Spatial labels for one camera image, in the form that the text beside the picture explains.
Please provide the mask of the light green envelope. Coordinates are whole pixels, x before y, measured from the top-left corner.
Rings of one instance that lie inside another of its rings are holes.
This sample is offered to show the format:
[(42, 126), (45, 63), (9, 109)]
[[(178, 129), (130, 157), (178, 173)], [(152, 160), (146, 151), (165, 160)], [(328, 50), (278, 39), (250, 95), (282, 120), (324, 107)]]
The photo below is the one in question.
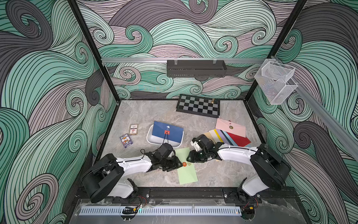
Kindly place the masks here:
[(176, 149), (176, 156), (180, 160), (182, 167), (177, 169), (180, 185), (194, 183), (198, 181), (194, 164), (187, 161), (190, 153), (190, 148)]

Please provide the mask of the dark blue envelope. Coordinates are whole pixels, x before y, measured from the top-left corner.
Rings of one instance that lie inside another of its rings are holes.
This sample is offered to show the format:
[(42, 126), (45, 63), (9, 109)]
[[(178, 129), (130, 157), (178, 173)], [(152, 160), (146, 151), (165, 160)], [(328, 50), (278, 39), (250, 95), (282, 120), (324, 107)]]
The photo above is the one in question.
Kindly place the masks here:
[(167, 123), (154, 121), (152, 135), (181, 143), (184, 129)]

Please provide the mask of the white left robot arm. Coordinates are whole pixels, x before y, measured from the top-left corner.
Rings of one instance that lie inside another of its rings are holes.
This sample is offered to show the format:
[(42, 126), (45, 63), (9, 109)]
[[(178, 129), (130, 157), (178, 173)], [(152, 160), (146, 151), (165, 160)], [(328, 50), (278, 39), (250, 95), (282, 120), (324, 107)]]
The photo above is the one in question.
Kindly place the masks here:
[(92, 203), (107, 196), (128, 198), (136, 191), (134, 181), (127, 176), (160, 169), (170, 172), (183, 167), (179, 158), (169, 153), (164, 157), (159, 152), (147, 152), (133, 158), (116, 158), (107, 154), (82, 176), (82, 184)]

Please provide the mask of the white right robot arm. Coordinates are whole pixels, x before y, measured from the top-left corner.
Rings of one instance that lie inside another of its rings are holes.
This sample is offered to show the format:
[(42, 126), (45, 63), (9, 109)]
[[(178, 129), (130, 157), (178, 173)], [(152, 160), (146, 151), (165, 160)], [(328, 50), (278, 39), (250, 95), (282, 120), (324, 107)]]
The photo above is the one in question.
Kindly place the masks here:
[(231, 146), (218, 142), (210, 147), (193, 143), (187, 161), (203, 163), (211, 160), (235, 161), (250, 166), (254, 175), (243, 180), (238, 191), (253, 197), (267, 190), (281, 190), (291, 171), (291, 166), (275, 150), (266, 144), (258, 147)]

